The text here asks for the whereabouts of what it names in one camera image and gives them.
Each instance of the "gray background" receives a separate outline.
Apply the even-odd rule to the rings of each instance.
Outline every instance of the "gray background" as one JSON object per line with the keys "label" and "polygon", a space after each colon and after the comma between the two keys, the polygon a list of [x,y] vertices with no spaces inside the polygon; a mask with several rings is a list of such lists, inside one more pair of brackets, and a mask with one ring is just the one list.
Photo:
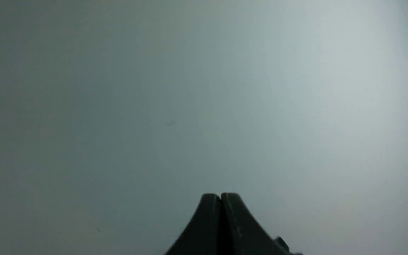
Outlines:
{"label": "gray background", "polygon": [[0,1],[0,254],[162,254],[226,191],[408,254],[408,1]]}

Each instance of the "pale gray surface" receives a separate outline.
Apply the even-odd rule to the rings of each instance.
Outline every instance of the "pale gray surface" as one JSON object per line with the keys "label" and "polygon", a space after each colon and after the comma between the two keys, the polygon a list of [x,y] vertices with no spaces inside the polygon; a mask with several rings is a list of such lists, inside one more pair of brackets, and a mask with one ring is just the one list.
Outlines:
{"label": "pale gray surface", "polygon": [[225,191],[408,254],[408,1],[0,1],[0,254],[162,254]]}

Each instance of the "small dark speck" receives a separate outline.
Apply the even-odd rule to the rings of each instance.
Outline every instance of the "small dark speck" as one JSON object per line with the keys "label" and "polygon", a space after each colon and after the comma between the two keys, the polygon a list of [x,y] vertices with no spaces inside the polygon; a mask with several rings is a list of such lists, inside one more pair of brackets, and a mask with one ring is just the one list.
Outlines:
{"label": "small dark speck", "polygon": [[171,125],[173,125],[174,123],[176,123],[175,120],[169,121],[169,122],[165,123],[165,125],[166,125],[166,126],[171,126]]}
{"label": "small dark speck", "polygon": [[93,226],[97,231],[102,232],[102,230],[96,226],[92,221],[86,219],[85,217],[81,216],[81,218],[83,218],[83,220],[87,221],[91,226]]}

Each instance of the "white wall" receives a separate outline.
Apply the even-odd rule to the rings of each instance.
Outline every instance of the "white wall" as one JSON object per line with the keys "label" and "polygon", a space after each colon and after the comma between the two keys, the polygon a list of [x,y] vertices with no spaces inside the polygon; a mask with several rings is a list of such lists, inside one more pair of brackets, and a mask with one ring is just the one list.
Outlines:
{"label": "white wall", "polygon": [[408,2],[0,2],[0,254],[163,254],[226,191],[408,254]]}

